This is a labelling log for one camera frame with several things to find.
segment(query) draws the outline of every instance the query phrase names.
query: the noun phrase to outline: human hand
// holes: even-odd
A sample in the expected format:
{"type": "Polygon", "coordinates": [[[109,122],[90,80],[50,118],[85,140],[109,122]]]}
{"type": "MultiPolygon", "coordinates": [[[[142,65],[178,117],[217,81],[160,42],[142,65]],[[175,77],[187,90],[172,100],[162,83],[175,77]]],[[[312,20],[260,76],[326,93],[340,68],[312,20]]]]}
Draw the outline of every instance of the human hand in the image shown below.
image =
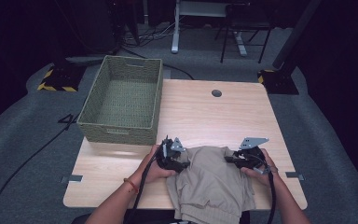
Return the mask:
{"type": "MultiPolygon", "coordinates": [[[[264,148],[260,148],[261,151],[264,154],[264,157],[266,157],[266,162],[267,164],[270,166],[271,168],[271,172],[272,174],[277,177],[279,177],[279,174],[277,172],[277,168],[275,166],[274,161],[272,160],[272,158],[269,156],[269,154],[267,153],[267,151],[264,148]]],[[[246,173],[248,176],[250,177],[254,177],[255,179],[257,179],[261,184],[269,187],[269,176],[268,175],[261,175],[260,173],[258,173],[257,171],[254,171],[252,169],[246,168],[246,167],[242,167],[241,171],[246,173]]]]}
{"type": "MultiPolygon", "coordinates": [[[[139,165],[138,169],[135,171],[135,175],[142,176],[142,173],[145,170],[146,165],[150,162],[150,159],[155,154],[156,150],[158,149],[158,145],[153,145],[150,152],[144,157],[141,164],[139,165]]],[[[159,178],[168,177],[171,175],[175,175],[176,172],[174,170],[164,170],[161,169],[156,161],[153,161],[150,165],[149,172],[147,173],[145,183],[151,183],[159,178]]]]}

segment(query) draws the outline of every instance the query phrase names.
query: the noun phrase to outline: person's left hand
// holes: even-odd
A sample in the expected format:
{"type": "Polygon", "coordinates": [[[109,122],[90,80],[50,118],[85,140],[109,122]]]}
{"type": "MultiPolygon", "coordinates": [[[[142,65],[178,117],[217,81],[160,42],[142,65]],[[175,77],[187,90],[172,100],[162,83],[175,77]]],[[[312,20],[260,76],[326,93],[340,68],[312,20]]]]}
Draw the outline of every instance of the person's left hand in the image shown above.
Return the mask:
{"type": "MultiPolygon", "coordinates": [[[[158,149],[158,145],[153,145],[152,149],[150,150],[149,154],[147,154],[144,159],[142,160],[141,164],[139,165],[138,169],[135,171],[135,175],[142,176],[142,173],[145,170],[146,165],[149,163],[150,159],[155,154],[156,150],[158,149]]],[[[171,175],[175,175],[176,172],[174,170],[164,170],[161,169],[156,161],[153,161],[149,172],[147,173],[146,181],[145,183],[151,183],[159,178],[168,177],[171,175]]]]}

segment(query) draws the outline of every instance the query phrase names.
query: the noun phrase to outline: person's left arm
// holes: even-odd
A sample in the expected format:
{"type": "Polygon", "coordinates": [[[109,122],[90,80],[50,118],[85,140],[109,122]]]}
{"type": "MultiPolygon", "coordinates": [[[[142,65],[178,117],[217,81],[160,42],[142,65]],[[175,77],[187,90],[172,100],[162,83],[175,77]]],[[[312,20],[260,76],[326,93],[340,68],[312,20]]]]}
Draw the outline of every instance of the person's left arm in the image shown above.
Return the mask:
{"type": "MultiPolygon", "coordinates": [[[[139,189],[141,185],[142,173],[157,148],[158,146],[152,146],[150,153],[145,156],[138,169],[128,178],[129,181],[123,182],[123,184],[115,192],[105,199],[105,201],[103,201],[103,203],[101,203],[100,206],[92,212],[86,224],[121,224],[123,222],[129,203],[136,196],[136,189],[133,185],[139,189]]],[[[147,184],[158,178],[168,177],[171,175],[175,175],[175,171],[163,170],[158,167],[156,161],[153,161],[145,183],[147,184]]]]}

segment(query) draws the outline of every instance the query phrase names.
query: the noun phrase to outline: beige cloth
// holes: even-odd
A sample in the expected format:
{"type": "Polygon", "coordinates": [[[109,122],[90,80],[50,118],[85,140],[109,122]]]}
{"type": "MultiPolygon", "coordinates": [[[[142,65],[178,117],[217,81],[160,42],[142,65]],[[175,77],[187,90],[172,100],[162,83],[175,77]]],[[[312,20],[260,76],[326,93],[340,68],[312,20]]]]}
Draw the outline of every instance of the beige cloth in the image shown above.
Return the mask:
{"type": "Polygon", "coordinates": [[[239,223],[242,211],[255,209],[251,179],[233,163],[228,147],[193,147],[182,154],[190,166],[167,179],[175,218],[199,224],[239,223]]]}

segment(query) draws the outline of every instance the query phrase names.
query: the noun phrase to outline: chair leg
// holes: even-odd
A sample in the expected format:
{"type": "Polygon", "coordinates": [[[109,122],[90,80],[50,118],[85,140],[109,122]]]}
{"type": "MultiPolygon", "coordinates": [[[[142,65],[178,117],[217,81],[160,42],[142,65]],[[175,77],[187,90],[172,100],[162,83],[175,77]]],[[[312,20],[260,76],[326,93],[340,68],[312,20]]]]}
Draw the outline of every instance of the chair leg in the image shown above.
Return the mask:
{"type": "Polygon", "coordinates": [[[260,58],[258,59],[258,63],[261,63],[261,59],[263,58],[264,50],[266,49],[267,41],[269,41],[269,34],[271,33],[271,29],[268,30],[266,40],[264,41],[263,49],[261,50],[260,58]]]}
{"type": "Polygon", "coordinates": [[[217,32],[216,36],[214,37],[214,40],[217,39],[217,37],[220,35],[220,32],[222,31],[223,26],[220,26],[219,31],[217,32]]]}
{"type": "Polygon", "coordinates": [[[248,42],[251,42],[253,40],[253,38],[257,35],[258,30],[255,31],[255,33],[251,36],[251,38],[248,39],[248,42]]]}
{"type": "Polygon", "coordinates": [[[228,36],[228,26],[226,27],[225,42],[223,43],[222,57],[220,58],[220,63],[223,62],[223,58],[225,57],[227,36],[228,36]]]}

